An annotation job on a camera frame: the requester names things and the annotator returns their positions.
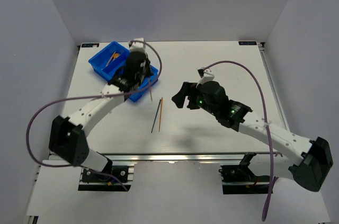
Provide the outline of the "orange chopstick crossing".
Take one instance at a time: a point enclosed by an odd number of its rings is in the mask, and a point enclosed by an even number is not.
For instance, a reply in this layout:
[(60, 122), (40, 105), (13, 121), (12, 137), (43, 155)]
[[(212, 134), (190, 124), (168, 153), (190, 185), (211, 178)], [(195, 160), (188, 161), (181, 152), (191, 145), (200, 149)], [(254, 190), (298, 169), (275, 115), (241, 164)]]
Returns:
[(152, 96), (152, 92), (151, 92), (151, 80), (150, 80), (150, 78), (148, 79), (148, 90), (149, 90), (150, 100), (153, 101), (153, 96)]

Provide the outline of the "orange chopstick long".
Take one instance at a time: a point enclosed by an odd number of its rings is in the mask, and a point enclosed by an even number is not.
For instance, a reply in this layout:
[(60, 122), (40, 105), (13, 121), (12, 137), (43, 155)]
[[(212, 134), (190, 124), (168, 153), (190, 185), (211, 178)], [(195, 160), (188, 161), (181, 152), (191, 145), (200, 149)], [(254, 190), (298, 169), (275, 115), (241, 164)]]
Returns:
[(160, 101), (160, 112), (159, 112), (159, 124), (158, 124), (158, 132), (160, 132), (161, 129), (161, 122), (162, 122), (162, 110), (163, 110), (163, 97), (161, 98)]

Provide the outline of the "dark green chopstick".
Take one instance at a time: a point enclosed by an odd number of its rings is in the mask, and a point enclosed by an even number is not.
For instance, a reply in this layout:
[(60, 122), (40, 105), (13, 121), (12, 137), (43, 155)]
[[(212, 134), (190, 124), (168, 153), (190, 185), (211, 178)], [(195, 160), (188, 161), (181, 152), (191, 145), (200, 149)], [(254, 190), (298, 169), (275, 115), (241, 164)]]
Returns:
[(159, 113), (159, 109), (160, 109), (162, 100), (163, 100), (163, 98), (160, 98), (160, 100), (158, 102), (157, 110), (156, 110), (155, 117), (154, 117), (153, 124), (152, 124), (152, 128), (151, 128), (151, 133), (153, 133), (153, 131), (154, 131), (155, 122), (156, 122), (156, 119), (157, 119), (157, 116), (158, 116), (158, 113)]

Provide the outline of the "orange spoon small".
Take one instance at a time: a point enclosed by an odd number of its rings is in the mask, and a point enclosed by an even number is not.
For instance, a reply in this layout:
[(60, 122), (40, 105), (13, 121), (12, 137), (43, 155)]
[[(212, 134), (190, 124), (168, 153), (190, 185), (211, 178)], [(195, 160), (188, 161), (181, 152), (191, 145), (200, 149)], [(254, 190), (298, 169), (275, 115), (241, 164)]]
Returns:
[(112, 55), (112, 57), (111, 57), (111, 61), (114, 61), (114, 60), (117, 59), (119, 56), (120, 56), (120, 54), (115, 52), (115, 53)]

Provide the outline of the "orange spoon large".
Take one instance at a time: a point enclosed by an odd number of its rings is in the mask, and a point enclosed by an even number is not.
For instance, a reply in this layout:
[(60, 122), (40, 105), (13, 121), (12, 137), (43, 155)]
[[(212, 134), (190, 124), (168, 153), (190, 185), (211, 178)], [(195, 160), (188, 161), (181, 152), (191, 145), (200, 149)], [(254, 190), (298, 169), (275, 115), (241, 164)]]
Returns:
[(111, 57), (109, 58), (108, 62), (106, 63), (106, 67), (112, 62), (112, 61), (111, 61)]

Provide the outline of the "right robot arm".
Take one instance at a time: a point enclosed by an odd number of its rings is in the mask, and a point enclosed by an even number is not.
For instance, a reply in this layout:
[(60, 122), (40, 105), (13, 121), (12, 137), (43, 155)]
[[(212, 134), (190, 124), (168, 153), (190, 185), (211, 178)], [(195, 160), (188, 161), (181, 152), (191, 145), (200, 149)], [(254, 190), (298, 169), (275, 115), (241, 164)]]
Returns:
[(288, 170), (294, 181), (309, 191), (320, 190), (333, 166), (327, 140), (321, 137), (311, 140), (265, 123), (249, 106), (229, 99), (225, 89), (215, 81), (204, 84), (184, 82), (172, 101), (181, 109), (186, 100), (188, 109), (203, 109), (226, 128), (265, 144), (271, 139), (272, 147), (292, 162)]

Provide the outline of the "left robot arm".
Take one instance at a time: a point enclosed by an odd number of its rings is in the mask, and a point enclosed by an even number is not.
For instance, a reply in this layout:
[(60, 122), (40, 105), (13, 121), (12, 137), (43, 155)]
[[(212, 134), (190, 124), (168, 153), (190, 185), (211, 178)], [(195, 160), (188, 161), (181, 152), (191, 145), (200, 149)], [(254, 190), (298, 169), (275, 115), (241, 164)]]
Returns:
[(142, 81), (151, 76), (150, 61), (145, 51), (132, 51), (123, 66), (105, 85), (103, 96), (90, 100), (67, 117), (57, 116), (51, 126), (49, 150), (72, 166), (93, 170), (100, 181), (112, 175), (112, 161), (90, 149), (87, 136), (114, 108), (124, 103), (130, 92), (137, 90)]

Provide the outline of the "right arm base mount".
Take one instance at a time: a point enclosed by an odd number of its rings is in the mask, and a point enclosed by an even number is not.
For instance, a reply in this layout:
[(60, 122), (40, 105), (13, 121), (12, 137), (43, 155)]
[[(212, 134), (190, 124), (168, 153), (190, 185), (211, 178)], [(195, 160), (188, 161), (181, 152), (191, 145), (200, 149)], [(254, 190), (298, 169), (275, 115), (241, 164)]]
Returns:
[(268, 193), (269, 176), (257, 176), (249, 168), (256, 156), (256, 153), (246, 153), (239, 164), (220, 166), (218, 172), (221, 175), (224, 195)]

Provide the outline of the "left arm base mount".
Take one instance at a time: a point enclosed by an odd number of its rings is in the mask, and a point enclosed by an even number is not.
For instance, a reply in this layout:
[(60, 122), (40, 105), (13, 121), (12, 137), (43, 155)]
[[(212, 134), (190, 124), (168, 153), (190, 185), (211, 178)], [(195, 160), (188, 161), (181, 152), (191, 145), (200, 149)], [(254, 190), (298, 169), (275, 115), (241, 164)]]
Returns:
[(88, 168), (82, 168), (78, 191), (87, 192), (127, 192), (130, 190), (135, 164), (113, 162), (110, 176), (99, 175)]

